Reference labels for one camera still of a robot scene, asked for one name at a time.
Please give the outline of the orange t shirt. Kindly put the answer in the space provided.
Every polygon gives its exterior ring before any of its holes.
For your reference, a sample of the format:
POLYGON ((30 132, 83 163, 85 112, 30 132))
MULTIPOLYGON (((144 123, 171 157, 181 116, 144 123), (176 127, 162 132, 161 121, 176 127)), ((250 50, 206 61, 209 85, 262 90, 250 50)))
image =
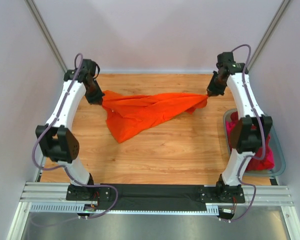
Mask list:
POLYGON ((193 114, 207 105, 208 98, 206 94, 197 93, 122 95, 106 90, 102 107, 107 112, 108 130, 118 143, 123 143, 181 113, 193 114))

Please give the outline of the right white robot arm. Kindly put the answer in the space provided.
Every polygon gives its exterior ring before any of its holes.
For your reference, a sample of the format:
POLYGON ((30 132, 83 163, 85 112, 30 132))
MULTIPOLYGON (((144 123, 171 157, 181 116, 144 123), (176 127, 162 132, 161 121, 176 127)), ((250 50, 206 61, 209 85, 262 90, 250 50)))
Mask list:
POLYGON ((238 114, 238 122, 228 137, 232 151, 221 178, 227 186, 238 186, 243 183, 249 162, 265 158, 266 140, 273 120, 258 106, 245 63, 236 62, 233 52, 228 51, 217 56, 216 67, 207 94, 210 97, 224 95, 225 89, 229 88, 238 114))

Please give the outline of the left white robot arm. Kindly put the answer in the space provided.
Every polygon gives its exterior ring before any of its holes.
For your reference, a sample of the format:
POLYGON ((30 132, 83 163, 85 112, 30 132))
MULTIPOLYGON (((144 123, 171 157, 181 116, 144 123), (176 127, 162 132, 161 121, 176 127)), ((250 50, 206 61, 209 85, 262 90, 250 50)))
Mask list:
POLYGON ((73 121, 82 98, 91 105, 101 105, 104 93, 96 78, 99 65, 77 54, 74 69, 63 77, 63 87, 53 113, 44 125, 35 129, 37 140, 33 150, 40 148, 44 157, 56 163, 50 170, 63 168, 74 186, 86 187, 93 184, 91 174, 85 169, 80 158, 80 144, 72 133, 73 121))

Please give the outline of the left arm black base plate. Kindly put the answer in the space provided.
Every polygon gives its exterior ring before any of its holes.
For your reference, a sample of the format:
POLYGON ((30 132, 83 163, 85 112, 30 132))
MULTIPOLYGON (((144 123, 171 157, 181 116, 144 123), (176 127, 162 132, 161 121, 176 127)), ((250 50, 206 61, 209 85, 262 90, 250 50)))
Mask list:
POLYGON ((116 192, 110 187, 86 187, 70 184, 67 188, 67 201, 114 201, 116 192))

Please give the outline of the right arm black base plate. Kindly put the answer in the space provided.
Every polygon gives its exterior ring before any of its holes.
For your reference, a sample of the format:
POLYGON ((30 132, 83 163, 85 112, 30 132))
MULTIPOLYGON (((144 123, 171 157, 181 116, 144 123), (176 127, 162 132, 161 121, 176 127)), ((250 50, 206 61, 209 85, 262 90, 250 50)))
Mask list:
POLYGON ((201 186, 199 188, 200 200, 203 203, 239 204, 246 202, 241 185, 237 186, 201 186))

